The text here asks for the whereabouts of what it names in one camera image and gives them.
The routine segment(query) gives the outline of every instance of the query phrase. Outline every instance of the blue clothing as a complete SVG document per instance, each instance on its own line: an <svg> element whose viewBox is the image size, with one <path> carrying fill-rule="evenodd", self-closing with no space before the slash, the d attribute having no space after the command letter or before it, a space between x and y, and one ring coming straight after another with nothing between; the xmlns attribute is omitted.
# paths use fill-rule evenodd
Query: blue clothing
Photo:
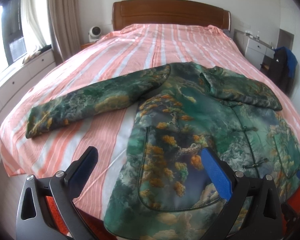
<svg viewBox="0 0 300 240"><path fill-rule="evenodd" d="M280 48L274 49L274 51L277 51L279 49L285 49L286 56L288 58L288 60L287 60L287 65L288 65L288 68L289 68L288 76L290 78L294 78L295 68L296 68L296 65L298 64L298 60L296 59L296 57L292 53L292 51L290 51L287 47L280 47Z"/></svg>

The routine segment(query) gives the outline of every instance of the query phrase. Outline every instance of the nightstand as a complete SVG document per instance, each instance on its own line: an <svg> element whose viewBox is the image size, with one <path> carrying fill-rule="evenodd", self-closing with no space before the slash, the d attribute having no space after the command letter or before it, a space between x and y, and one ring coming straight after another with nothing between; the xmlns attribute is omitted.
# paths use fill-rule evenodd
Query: nightstand
<svg viewBox="0 0 300 240"><path fill-rule="evenodd" d="M268 64L274 56L274 50L270 45L261 40L258 41L255 37L250 38L242 31L234 30L233 41L248 62L258 70L260 70L263 62Z"/></svg>
<svg viewBox="0 0 300 240"><path fill-rule="evenodd" d="M81 45L81 50L85 49L85 48L88 48L90 47L91 45L95 44L96 42L89 42L89 43L86 43L86 44L83 44Z"/></svg>

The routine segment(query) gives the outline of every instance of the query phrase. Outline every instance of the green patterned coat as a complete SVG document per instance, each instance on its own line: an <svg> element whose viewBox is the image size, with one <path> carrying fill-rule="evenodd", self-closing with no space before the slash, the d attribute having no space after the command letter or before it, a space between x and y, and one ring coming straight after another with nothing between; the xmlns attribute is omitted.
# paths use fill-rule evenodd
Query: green patterned coat
<svg viewBox="0 0 300 240"><path fill-rule="evenodd" d="M173 63L89 85L34 107L26 137L136 101L127 162L104 218L113 234L199 239L225 204L201 163L207 146L246 176L271 174L281 202L299 187L300 146L276 112L277 97L263 83L220 67Z"/></svg>

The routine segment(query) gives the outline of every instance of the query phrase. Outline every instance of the jacket sleeve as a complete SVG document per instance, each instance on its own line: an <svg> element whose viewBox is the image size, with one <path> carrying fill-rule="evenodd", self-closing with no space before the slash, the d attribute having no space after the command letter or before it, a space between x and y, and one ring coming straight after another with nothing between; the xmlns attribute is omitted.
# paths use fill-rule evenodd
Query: jacket sleeve
<svg viewBox="0 0 300 240"><path fill-rule="evenodd" d="M26 138L67 126L96 114L126 108L160 87L170 73L164 65L97 82L33 107Z"/></svg>

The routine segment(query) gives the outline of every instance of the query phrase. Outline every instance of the striped bed sheet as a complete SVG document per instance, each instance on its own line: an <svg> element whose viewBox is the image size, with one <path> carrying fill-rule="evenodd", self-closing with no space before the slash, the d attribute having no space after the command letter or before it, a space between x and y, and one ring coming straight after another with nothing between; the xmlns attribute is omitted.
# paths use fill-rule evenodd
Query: striped bed sheet
<svg viewBox="0 0 300 240"><path fill-rule="evenodd" d="M82 211L103 219L126 159L137 104L26 139L30 109L98 81L166 63L189 61L206 67L217 65L267 84L281 101L281 114L300 142L300 115L289 98L241 55L222 30L211 25L134 24L109 33L74 55L21 99L0 128L0 152L8 175L52 176L58 170L66 170L88 146L95 146L99 162L74 203Z"/></svg>

